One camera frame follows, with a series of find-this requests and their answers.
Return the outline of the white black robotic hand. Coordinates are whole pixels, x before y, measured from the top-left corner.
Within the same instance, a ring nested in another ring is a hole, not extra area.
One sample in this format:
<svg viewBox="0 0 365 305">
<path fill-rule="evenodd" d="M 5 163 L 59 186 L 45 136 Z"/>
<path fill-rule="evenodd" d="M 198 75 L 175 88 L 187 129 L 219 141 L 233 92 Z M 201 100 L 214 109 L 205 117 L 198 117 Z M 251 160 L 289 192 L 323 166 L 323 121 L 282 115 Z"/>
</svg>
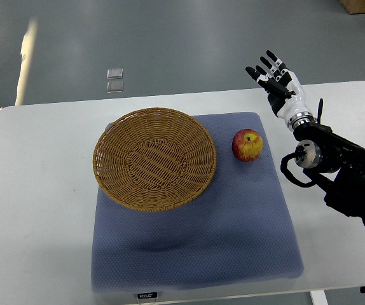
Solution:
<svg viewBox="0 0 365 305">
<path fill-rule="evenodd" d="M 290 131 L 312 122 L 313 114 L 306 106 L 306 95 L 295 73 L 270 50 L 260 61 L 264 67 L 248 66 L 245 70 L 267 93 L 274 115 L 283 119 Z"/>
</svg>

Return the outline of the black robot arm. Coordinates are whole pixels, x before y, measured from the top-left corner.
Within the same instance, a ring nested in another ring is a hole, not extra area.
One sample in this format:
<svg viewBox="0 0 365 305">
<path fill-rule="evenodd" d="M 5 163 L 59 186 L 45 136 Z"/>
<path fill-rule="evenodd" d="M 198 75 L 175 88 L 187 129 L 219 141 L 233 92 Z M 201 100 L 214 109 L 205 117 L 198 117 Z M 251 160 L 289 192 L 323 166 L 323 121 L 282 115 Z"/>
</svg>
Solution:
<svg viewBox="0 0 365 305">
<path fill-rule="evenodd" d="M 287 105 L 278 116 L 298 141 L 280 164 L 286 179 L 303 188 L 320 187 L 327 206 L 360 218 L 365 227 L 365 148 L 322 125 L 304 104 Z"/>
</svg>

